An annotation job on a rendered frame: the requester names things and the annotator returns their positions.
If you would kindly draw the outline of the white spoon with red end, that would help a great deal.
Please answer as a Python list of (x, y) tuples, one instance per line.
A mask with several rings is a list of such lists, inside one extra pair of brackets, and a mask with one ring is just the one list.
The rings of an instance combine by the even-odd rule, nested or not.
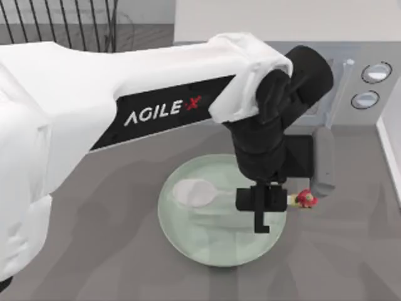
[[(204, 179), (189, 178), (177, 182), (172, 194), (181, 205), (199, 208), (211, 204), (220, 197), (234, 197), (236, 192), (218, 189), (213, 183)], [(287, 205), (297, 208), (311, 209), (318, 203), (319, 199), (311, 193), (310, 189), (287, 196)]]

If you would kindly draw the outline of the large grey microwave knob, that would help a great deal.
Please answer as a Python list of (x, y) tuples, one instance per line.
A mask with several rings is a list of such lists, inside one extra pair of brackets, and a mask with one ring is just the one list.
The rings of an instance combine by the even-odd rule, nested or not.
[(366, 66), (361, 74), (361, 78), (365, 83), (376, 84), (386, 80), (392, 73), (392, 66), (381, 61), (380, 63)]

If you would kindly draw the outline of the pale green round plate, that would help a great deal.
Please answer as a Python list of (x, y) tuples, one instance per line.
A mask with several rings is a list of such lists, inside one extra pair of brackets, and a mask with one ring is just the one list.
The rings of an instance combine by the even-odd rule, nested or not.
[(254, 214), (236, 209), (235, 197), (220, 197), (211, 204), (189, 208), (172, 194), (183, 179), (210, 181), (218, 189), (234, 191), (252, 186), (232, 154), (209, 154), (177, 167), (162, 186), (158, 200), (160, 227), (169, 243), (193, 261), (212, 267), (235, 267), (252, 262), (278, 242), (286, 224), (286, 212), (265, 213), (269, 233), (254, 232)]

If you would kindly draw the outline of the pale microwave oven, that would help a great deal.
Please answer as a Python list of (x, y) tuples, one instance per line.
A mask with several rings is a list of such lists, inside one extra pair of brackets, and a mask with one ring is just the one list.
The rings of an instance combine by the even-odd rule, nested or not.
[[(217, 98), (206, 106), (206, 118), (217, 124), (236, 122), (258, 112), (256, 89), (263, 76), (275, 69), (294, 75), (298, 63), (286, 57), (295, 42), (267, 44), (251, 34), (219, 34), (209, 41), (179, 45), (164, 51), (169, 83), (181, 85), (232, 77), (226, 88), (219, 88)], [(387, 99), (401, 76), (401, 42), (308, 42), (329, 64), (333, 72), (334, 61), (355, 60), (349, 81), (345, 86), (333, 125), (372, 125), (379, 118)], [(361, 74), (372, 64), (385, 61), (392, 66), (391, 75), (376, 84), (365, 83)], [(355, 94), (373, 90), (380, 96), (378, 103), (366, 110), (357, 110), (350, 101)], [(332, 89), (290, 127), (325, 126), (325, 111)]]

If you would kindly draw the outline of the small grey microwave knob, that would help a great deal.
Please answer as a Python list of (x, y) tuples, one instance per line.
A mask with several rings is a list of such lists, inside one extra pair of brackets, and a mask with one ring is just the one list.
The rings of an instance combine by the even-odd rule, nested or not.
[(369, 90), (366, 92), (355, 94), (352, 97), (350, 104), (353, 108), (357, 110), (366, 110), (374, 107), (379, 100), (379, 94), (373, 90)]

